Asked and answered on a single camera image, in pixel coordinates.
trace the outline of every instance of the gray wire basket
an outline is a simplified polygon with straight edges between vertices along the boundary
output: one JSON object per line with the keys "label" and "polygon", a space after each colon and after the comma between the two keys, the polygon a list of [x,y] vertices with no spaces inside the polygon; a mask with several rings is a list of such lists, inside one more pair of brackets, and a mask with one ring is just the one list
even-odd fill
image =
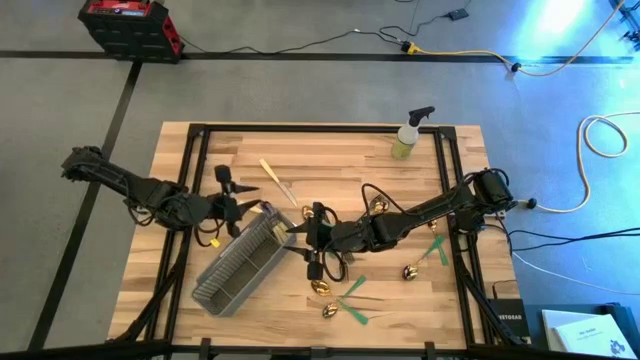
{"label": "gray wire basket", "polygon": [[191,296],[213,316],[233,315],[295,242],[293,223],[269,203],[261,210],[196,280]]}

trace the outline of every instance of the gray floor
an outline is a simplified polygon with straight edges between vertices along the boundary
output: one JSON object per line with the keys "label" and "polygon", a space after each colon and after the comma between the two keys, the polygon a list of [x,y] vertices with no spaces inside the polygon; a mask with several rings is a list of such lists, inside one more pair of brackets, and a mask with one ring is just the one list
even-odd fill
{"label": "gray floor", "polygon": [[[177,28],[207,50],[242,45],[275,50],[359,28],[408,27],[464,4],[392,0],[168,1]],[[97,50],[75,16],[82,1],[0,3],[0,49]],[[508,55],[571,55],[608,16],[607,0],[474,0],[471,16],[441,19],[416,41],[437,50],[489,48]],[[585,54],[633,55],[615,20]],[[378,39],[352,36],[307,51],[393,53]],[[545,71],[552,67],[533,67]],[[0,351],[26,347],[86,189],[61,179],[72,146],[102,143],[129,64],[107,60],[0,60],[0,159],[5,237],[0,243]],[[553,77],[505,76],[497,64],[185,61],[144,65],[112,160],[145,174],[163,121],[394,122],[433,105],[431,121],[480,124],[491,164],[505,169],[516,196],[549,206],[579,202],[578,122],[590,114],[640,109],[637,66],[570,66]],[[620,119],[631,145],[622,158],[585,152],[593,185],[574,214],[514,210],[507,225],[563,235],[637,226],[640,135],[637,117]],[[604,126],[593,141],[615,151]],[[106,336],[133,226],[121,199],[101,191],[47,346],[96,343]],[[514,236],[514,245],[541,239]],[[523,253],[548,270],[600,286],[640,292],[632,239],[584,242]],[[640,314],[637,296],[612,294],[532,270],[514,259],[526,303],[618,301]]]}

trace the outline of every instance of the wooden tabletop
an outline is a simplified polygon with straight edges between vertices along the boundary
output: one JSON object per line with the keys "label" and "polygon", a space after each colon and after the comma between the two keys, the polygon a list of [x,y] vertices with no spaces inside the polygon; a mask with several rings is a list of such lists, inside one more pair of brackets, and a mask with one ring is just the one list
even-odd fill
{"label": "wooden tabletop", "polygon": [[[188,126],[185,122],[164,123],[150,176],[177,180]],[[456,132],[464,172],[487,167],[480,127],[457,126]],[[321,201],[335,209],[341,220],[353,220],[362,214],[360,186],[365,182],[385,190],[403,207],[441,194],[433,135],[421,135],[406,161],[390,157],[394,138],[393,134],[371,133],[215,132],[211,134],[200,193],[220,191],[213,168],[227,164],[234,181],[260,188],[243,194],[241,199],[268,200],[291,221],[301,223],[300,209],[289,202],[260,167],[258,160],[264,158],[291,189],[299,206]],[[195,164],[198,148],[196,143],[191,164]],[[445,156],[450,165],[448,146],[445,146]],[[453,169],[448,171],[449,178],[454,179]],[[192,181],[191,173],[187,184],[191,185]],[[248,215],[243,223],[252,216]],[[366,326],[344,310],[331,319],[322,318],[322,308],[329,299],[312,292],[306,279],[306,263],[293,253],[285,256],[235,315],[214,318],[192,300],[191,292],[196,277],[224,249],[229,238],[226,234],[221,236],[222,246],[217,249],[201,248],[194,241],[174,343],[195,345],[202,337],[210,337],[216,345],[421,348],[425,341],[433,341],[439,349],[464,348],[446,229],[445,220],[440,219],[438,232],[447,237],[443,248],[449,259],[448,266],[443,266],[434,252],[423,261],[416,279],[401,278],[403,267],[415,262],[434,240],[431,231],[422,227],[392,250],[356,254],[356,262],[349,268],[350,281],[330,283],[333,293],[343,294],[360,275],[366,277],[355,297],[347,301],[369,317]],[[164,236],[165,230],[155,224],[136,228],[109,337],[122,333],[151,297]],[[302,235],[298,237],[298,246],[306,246]],[[489,292],[494,281],[515,279],[504,235],[495,230],[483,231],[479,235],[478,250]],[[498,291],[501,297],[518,297],[515,282],[500,284]],[[469,298],[476,341],[480,342],[479,313],[473,298]],[[160,314],[159,334],[164,329],[167,303],[163,304]]]}

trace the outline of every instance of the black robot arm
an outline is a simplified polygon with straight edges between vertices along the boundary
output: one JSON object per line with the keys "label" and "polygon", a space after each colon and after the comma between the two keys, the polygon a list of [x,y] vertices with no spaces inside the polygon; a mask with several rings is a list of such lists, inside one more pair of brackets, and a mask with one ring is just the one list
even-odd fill
{"label": "black robot arm", "polygon": [[[400,212],[384,212],[369,214],[365,212],[356,221],[336,221],[328,224],[327,211],[330,208],[321,203],[313,204],[313,216],[303,225],[289,229],[293,233],[307,233],[307,244],[312,249],[289,248],[302,254],[309,267],[307,278],[321,280],[323,268],[327,268],[322,260],[325,252],[345,254],[352,252],[379,252],[389,250],[398,241],[407,237],[409,232],[427,222],[450,213],[456,215],[458,229],[467,232],[480,231],[484,225],[484,216],[499,211],[507,211],[516,205],[509,188],[508,178],[501,170],[486,169],[465,176],[462,183],[446,193],[427,200],[411,209]],[[345,265],[341,261],[341,275],[332,280],[339,281],[344,277]]]}
{"label": "black robot arm", "polygon": [[149,216],[147,220],[139,222],[140,225],[148,225],[155,220],[168,229],[183,230],[190,226],[197,228],[205,219],[216,219],[225,221],[229,234],[236,237],[240,230],[235,223],[260,202],[253,200],[238,205],[236,193],[258,188],[231,181],[229,167],[224,165],[215,168],[216,180],[223,191],[206,197],[191,194],[187,187],[172,181],[139,177],[105,160],[97,147],[73,148],[62,168],[62,176],[67,179],[98,182],[123,195],[124,203],[134,219],[134,211],[146,211]]}

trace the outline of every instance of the black cable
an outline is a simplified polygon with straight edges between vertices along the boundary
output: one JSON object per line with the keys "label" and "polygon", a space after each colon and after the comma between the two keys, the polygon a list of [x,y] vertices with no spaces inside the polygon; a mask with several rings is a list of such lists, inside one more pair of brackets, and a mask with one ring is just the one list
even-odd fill
{"label": "black cable", "polygon": [[623,230],[618,230],[618,231],[613,231],[613,232],[608,232],[608,233],[588,235],[588,236],[583,236],[583,237],[578,237],[578,238],[555,236],[555,235],[546,235],[546,234],[540,234],[540,233],[536,233],[536,232],[532,232],[532,231],[526,231],[526,230],[513,230],[508,235],[511,236],[512,234],[523,233],[523,234],[539,236],[539,237],[543,237],[543,238],[547,238],[547,239],[566,240],[566,241],[559,242],[559,243],[547,243],[547,244],[541,244],[541,245],[531,246],[531,247],[526,247],[526,248],[513,249],[513,251],[529,251],[529,250],[540,249],[540,248],[547,247],[547,246],[562,246],[562,245],[566,245],[566,244],[571,244],[571,243],[580,242],[580,241],[587,241],[587,240],[606,239],[606,238],[612,238],[612,237],[636,237],[636,236],[640,236],[640,233],[626,234],[626,233],[631,232],[631,231],[640,231],[640,228],[637,228],[637,227],[636,228],[629,228],[629,229],[623,229]]}
{"label": "black cable", "polygon": [[[278,51],[274,51],[274,52],[265,52],[265,51],[257,50],[257,49],[255,49],[255,48],[253,48],[251,46],[242,46],[242,47],[239,47],[239,48],[236,48],[236,49],[224,51],[224,52],[222,52],[222,54],[231,54],[231,53],[242,51],[242,50],[250,50],[250,51],[252,51],[252,52],[254,52],[256,54],[260,54],[260,55],[263,55],[263,56],[273,56],[273,55],[283,54],[283,53],[286,53],[286,52],[291,52],[291,51],[296,51],[296,50],[303,50],[303,49],[306,49],[306,48],[308,48],[310,46],[314,46],[314,45],[320,45],[320,44],[328,43],[330,41],[346,37],[346,36],[348,36],[350,34],[374,35],[374,36],[377,36],[378,38],[380,38],[380,40],[382,40],[384,42],[388,42],[388,43],[391,43],[391,44],[394,44],[394,45],[397,45],[397,46],[401,46],[402,45],[398,41],[389,40],[389,39],[383,37],[382,35],[380,35],[377,32],[350,30],[350,31],[345,32],[344,34],[340,34],[340,35],[337,35],[337,36],[332,36],[332,37],[330,37],[328,39],[324,39],[324,40],[320,40],[320,41],[314,41],[314,42],[311,42],[311,43],[308,43],[308,44],[305,44],[305,45],[302,45],[302,46],[286,48],[286,49],[282,49],[282,50],[278,50]],[[185,39],[184,37],[181,36],[180,38],[182,38],[182,40],[184,40],[184,42],[186,42],[187,44],[189,44],[189,45],[193,46],[194,48],[200,50],[201,52],[209,53],[208,51],[204,50],[203,48],[201,48],[201,47],[199,47],[199,46],[197,46],[195,44],[193,44],[191,41]]]}
{"label": "black cable", "polygon": [[[469,4],[471,4],[471,1],[472,1],[472,0],[467,0],[467,3],[464,5],[463,9],[465,9],[465,10],[466,10],[466,9],[467,9],[467,7],[469,6]],[[405,29],[403,29],[402,27],[397,26],[397,25],[383,26],[383,27],[381,27],[380,29],[378,29],[378,32],[379,32],[379,33],[381,33],[382,35],[385,35],[385,36],[390,37],[390,38],[392,38],[392,39],[396,39],[397,41],[402,41],[402,40],[400,40],[397,36],[391,35],[391,34],[389,34],[389,33],[385,32],[384,30],[396,29],[396,30],[399,30],[399,31],[403,32],[404,34],[406,34],[406,35],[408,35],[408,36],[418,36],[418,34],[420,33],[420,29],[421,29],[423,26],[428,26],[428,25],[430,25],[431,23],[433,23],[434,21],[436,21],[436,20],[438,20],[438,19],[441,19],[441,18],[448,18],[450,13],[451,13],[451,11],[448,11],[448,12],[446,12],[446,13],[442,14],[442,15],[434,16],[433,18],[431,18],[431,19],[429,19],[429,20],[427,20],[427,21],[424,21],[424,22],[419,23],[419,24],[418,24],[418,26],[416,27],[416,31],[415,31],[415,33],[412,33],[412,32],[411,32],[411,29],[409,29],[409,30],[407,31],[407,30],[405,30]]]}
{"label": "black cable", "polygon": [[[331,239],[323,248],[320,254],[320,260],[322,263],[322,268],[324,269],[324,272],[327,273],[327,276],[329,276],[329,279],[335,281],[335,282],[340,282],[342,280],[344,280],[344,278],[347,276],[348,274],[348,267],[347,267],[347,263],[344,261],[344,259],[342,258],[342,256],[335,250],[330,249],[329,247],[331,245],[333,245],[334,242],[336,241],[340,241],[340,240],[344,240],[350,236],[353,236],[355,234],[357,234],[359,231],[354,231],[351,234],[339,237],[339,238],[335,238],[335,239]],[[329,266],[327,266],[327,260],[326,260],[326,254],[327,252],[331,252],[336,259],[338,259],[338,263],[339,263],[339,269],[340,269],[340,276],[335,277],[333,276],[333,274],[331,273],[331,271],[329,270]]]}
{"label": "black cable", "polygon": [[511,243],[511,235],[509,235],[509,231],[507,230],[507,227],[504,225],[504,222],[502,221],[502,219],[500,219],[499,216],[496,216],[496,219],[500,222],[500,226],[502,227],[502,231],[504,231],[504,234],[507,236],[507,245],[509,245],[509,256],[512,257],[513,256],[513,244]]}

